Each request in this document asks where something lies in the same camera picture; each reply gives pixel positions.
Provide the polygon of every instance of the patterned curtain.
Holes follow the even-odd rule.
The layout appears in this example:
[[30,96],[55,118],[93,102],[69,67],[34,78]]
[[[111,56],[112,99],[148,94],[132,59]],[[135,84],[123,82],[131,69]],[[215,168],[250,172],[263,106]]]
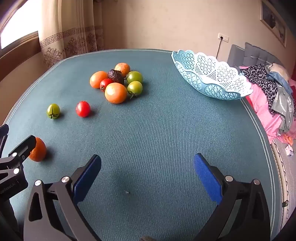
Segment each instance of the patterned curtain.
[[50,68],[62,59],[104,49],[102,5],[96,0],[42,0],[38,30]]

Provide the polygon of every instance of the electrical outlet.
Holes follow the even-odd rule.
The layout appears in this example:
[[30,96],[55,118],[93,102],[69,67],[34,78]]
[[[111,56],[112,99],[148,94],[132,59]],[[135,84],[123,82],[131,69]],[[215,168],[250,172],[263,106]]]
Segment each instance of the electrical outlet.
[[218,33],[218,39],[220,39],[221,36],[223,37],[222,40],[228,43],[229,37],[227,35],[225,35],[225,34]]

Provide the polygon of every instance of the orange tomato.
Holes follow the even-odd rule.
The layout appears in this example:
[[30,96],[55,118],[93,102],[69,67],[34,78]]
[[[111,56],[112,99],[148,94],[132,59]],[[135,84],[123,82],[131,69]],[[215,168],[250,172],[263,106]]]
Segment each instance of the orange tomato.
[[126,100],[128,91],[126,87],[120,83],[108,84],[105,89],[106,99],[113,104],[120,104]]
[[91,84],[92,88],[99,89],[101,81],[107,78],[108,74],[105,71],[98,71],[91,76],[89,83]]
[[46,155],[46,146],[45,146],[44,142],[39,137],[36,137],[36,146],[31,151],[29,158],[32,161],[39,162],[45,158],[45,155]]
[[125,77],[131,71],[131,68],[127,63],[119,63],[115,66],[114,70],[120,71],[121,75]]

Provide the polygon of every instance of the table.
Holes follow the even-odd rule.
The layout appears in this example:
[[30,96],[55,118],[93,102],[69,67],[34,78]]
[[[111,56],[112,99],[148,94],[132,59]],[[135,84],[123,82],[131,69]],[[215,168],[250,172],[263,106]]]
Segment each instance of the table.
[[[23,94],[5,121],[10,132],[3,156],[30,134],[45,142],[48,155],[40,163],[24,162],[29,187],[11,198],[20,224],[35,180],[55,182],[98,154],[102,169],[79,208],[102,240],[138,240],[143,235],[191,240],[215,208],[193,170],[192,157],[200,152],[225,175],[261,181],[275,236],[280,184],[259,119],[245,100],[212,99],[193,89],[170,55],[147,49],[74,56]],[[143,74],[144,91],[114,105],[89,79],[120,62]],[[90,103],[92,116],[76,115],[81,100]],[[61,108],[56,120],[45,113],[51,103]]]

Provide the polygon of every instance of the red tomato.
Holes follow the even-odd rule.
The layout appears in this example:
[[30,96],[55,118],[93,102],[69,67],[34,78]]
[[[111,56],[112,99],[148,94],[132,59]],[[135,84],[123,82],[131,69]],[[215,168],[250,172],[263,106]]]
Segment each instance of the red tomato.
[[105,89],[107,87],[108,84],[114,83],[114,81],[112,79],[104,79],[101,81],[100,83],[100,89],[101,91],[105,92]]
[[91,107],[86,101],[80,101],[76,106],[76,113],[80,117],[87,117],[91,112]]

